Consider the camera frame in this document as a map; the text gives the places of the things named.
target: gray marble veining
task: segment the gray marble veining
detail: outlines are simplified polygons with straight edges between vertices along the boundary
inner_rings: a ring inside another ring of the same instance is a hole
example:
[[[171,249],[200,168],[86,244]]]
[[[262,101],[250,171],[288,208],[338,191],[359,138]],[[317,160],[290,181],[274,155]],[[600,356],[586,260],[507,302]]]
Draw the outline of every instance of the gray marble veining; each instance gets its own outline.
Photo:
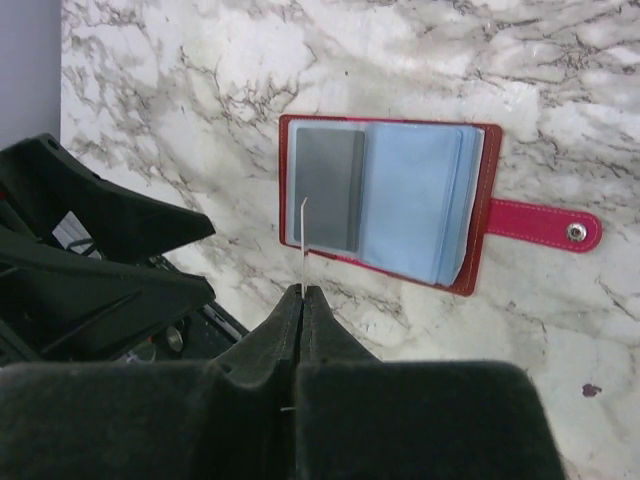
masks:
[[[596,251],[488,237],[470,298],[317,257],[313,280],[383,359],[524,368],[572,480],[640,478],[637,0],[63,3],[63,144],[209,215],[219,233],[170,257],[248,327],[299,278],[281,113],[502,125],[494,195],[595,213]]]

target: black plastic part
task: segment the black plastic part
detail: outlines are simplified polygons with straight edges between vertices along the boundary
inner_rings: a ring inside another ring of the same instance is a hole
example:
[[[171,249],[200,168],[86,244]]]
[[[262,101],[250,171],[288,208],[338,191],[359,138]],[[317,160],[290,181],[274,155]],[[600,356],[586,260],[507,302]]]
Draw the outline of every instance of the black plastic part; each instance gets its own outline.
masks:
[[[88,238],[63,248],[54,231],[70,213]],[[246,329],[203,277],[158,256],[213,231],[202,214],[97,178],[50,135],[3,150],[0,362],[113,360],[185,319],[215,340],[188,355],[225,351]]]
[[[48,242],[73,212],[113,262],[143,261],[215,233],[205,215],[102,180],[51,135],[0,153],[0,191],[30,230]]]

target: metal snap button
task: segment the metal snap button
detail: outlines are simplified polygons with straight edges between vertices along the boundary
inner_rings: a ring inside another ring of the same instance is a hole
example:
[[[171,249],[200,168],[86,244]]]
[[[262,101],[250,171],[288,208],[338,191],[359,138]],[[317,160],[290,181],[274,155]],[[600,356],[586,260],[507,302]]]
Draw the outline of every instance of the metal snap button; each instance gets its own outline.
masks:
[[[572,242],[582,242],[587,238],[587,227],[581,223],[572,223],[567,227],[567,238]]]
[[[176,327],[170,326],[167,328],[165,335],[167,336],[167,343],[169,347],[171,347],[171,350],[180,353],[184,346],[184,340],[182,339],[180,331]]]

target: dark spot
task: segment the dark spot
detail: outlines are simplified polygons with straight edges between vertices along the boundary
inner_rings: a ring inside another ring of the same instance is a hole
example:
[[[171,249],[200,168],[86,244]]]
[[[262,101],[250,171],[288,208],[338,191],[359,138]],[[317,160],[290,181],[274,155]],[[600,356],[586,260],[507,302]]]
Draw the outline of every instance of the dark spot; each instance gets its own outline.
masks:
[[[582,386],[582,396],[586,398],[593,398],[597,394],[602,392],[602,389],[597,385],[591,385],[590,383],[585,383]]]

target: gray card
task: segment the gray card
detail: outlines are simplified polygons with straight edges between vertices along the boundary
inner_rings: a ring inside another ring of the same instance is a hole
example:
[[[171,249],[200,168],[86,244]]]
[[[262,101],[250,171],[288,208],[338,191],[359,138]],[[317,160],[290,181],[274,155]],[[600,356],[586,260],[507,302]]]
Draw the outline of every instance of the gray card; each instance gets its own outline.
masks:
[[[299,128],[295,151],[293,236],[300,241],[305,198],[311,247],[354,252],[358,248],[365,134],[356,130]]]

